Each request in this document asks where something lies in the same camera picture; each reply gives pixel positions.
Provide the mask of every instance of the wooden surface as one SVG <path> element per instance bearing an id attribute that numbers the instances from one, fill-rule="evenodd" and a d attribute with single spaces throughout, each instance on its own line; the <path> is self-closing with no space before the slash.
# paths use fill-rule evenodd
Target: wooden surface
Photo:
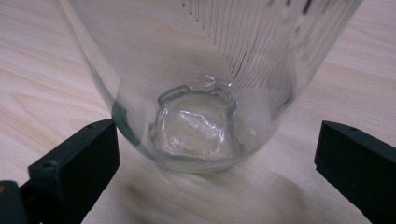
<path id="1" fill-rule="evenodd" d="M 84 223 L 369 223 L 315 170 L 322 120 L 396 146 L 396 2 L 366 0 L 266 147 L 232 169 L 155 166 L 120 135 L 120 169 Z M 109 118 L 47 0 L 0 2 L 0 180 Z"/>

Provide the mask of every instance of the transparent container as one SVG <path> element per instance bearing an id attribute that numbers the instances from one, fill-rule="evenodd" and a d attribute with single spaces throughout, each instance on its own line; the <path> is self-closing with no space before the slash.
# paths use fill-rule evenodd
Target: transparent container
<path id="1" fill-rule="evenodd" d="M 157 164 L 261 149 L 361 0 L 58 0 L 121 133 Z"/>

